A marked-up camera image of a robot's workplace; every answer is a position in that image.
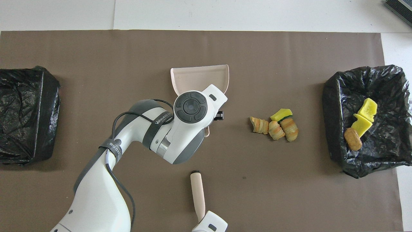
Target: brown mat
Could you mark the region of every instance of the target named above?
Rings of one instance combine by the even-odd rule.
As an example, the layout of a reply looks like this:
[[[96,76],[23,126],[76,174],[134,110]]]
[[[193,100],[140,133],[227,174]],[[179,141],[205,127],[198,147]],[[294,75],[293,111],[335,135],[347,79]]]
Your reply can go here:
[[[0,166],[0,231],[50,230],[114,117],[141,99],[173,102],[170,68],[216,64],[230,70],[225,120],[212,124],[196,154],[171,165],[136,143],[114,168],[136,201],[132,231],[191,231],[192,170],[201,171],[206,208],[228,232],[403,229],[395,171],[359,180],[340,173],[321,110],[323,83],[336,71],[384,64],[379,34],[18,31],[2,32],[0,42],[1,68],[41,65],[62,85],[52,158]],[[295,142],[251,132],[249,116],[279,108],[294,113]]]

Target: black plastic bag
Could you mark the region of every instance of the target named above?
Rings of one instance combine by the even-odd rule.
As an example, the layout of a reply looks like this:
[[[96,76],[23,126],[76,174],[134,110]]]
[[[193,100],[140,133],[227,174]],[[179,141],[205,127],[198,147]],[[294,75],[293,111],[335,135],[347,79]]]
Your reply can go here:
[[[378,104],[372,127],[351,151],[344,131],[351,127],[366,98]],[[412,164],[409,83],[400,67],[360,67],[337,72],[323,88],[323,117],[330,157],[354,177]]]
[[[52,156],[59,82],[43,67],[0,69],[0,162],[24,165]]]

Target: beige handle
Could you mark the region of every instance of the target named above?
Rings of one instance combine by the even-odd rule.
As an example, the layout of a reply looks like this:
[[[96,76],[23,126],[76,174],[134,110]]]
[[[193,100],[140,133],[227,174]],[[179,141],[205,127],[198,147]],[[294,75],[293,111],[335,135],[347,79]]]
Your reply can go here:
[[[190,182],[192,184],[192,194],[194,211],[196,212],[199,222],[203,219],[206,213],[205,196],[203,193],[202,175],[199,171],[190,174]]]

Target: gray strap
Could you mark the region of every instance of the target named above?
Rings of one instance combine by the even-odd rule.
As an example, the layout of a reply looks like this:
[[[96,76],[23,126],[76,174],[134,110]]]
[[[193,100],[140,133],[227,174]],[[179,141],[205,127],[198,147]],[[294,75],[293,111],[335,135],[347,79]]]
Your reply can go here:
[[[146,134],[143,138],[142,144],[150,150],[150,144],[153,141],[153,138],[159,131],[160,127],[169,120],[173,115],[169,111],[165,111],[161,113],[155,120],[153,120],[152,124],[150,124],[149,128],[146,131]]]
[[[119,162],[120,158],[122,157],[122,148],[120,147],[119,144],[116,143],[116,141],[112,139],[106,139],[99,148],[104,147],[109,149],[116,157],[116,163]]]

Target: gray round button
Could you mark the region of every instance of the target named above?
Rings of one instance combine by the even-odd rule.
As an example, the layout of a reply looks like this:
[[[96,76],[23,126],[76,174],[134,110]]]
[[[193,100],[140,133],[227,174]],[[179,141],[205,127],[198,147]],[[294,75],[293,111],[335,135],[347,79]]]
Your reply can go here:
[[[197,103],[197,101],[189,99],[183,104],[183,110],[187,114],[195,114],[199,110],[199,104]]]

